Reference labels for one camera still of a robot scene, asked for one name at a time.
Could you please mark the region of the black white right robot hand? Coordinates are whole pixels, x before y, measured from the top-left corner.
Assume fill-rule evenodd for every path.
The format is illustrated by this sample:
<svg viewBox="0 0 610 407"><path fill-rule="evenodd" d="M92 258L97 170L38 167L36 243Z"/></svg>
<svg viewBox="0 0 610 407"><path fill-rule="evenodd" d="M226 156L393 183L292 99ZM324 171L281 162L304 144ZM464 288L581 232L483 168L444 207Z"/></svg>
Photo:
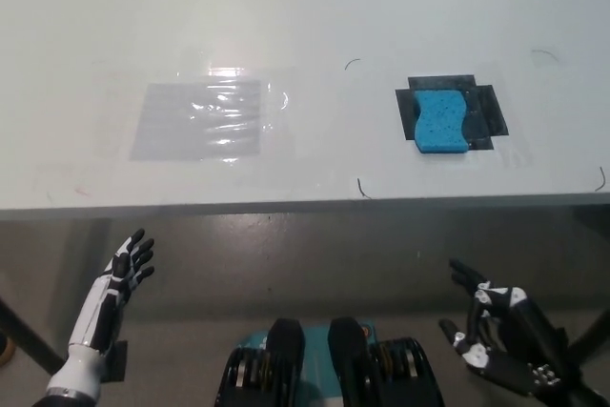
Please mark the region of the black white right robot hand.
<svg viewBox="0 0 610 407"><path fill-rule="evenodd" d="M579 388L580 367L565 340L522 288L497 286L457 259L449 267L471 303L464 331L446 318L439 327L472 373L544 400Z"/></svg>

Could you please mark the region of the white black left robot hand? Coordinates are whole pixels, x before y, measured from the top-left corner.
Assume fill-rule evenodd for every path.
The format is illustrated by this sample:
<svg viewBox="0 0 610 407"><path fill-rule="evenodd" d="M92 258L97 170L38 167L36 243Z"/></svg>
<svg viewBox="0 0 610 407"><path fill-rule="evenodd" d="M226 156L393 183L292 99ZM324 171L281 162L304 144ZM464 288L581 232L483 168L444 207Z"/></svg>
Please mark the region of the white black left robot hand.
<svg viewBox="0 0 610 407"><path fill-rule="evenodd" d="M109 376L124 310L142 281L154 273L154 240L143 229L129 236L91 285L71 332L68 357L51 377L45 398L94 406Z"/></svg>

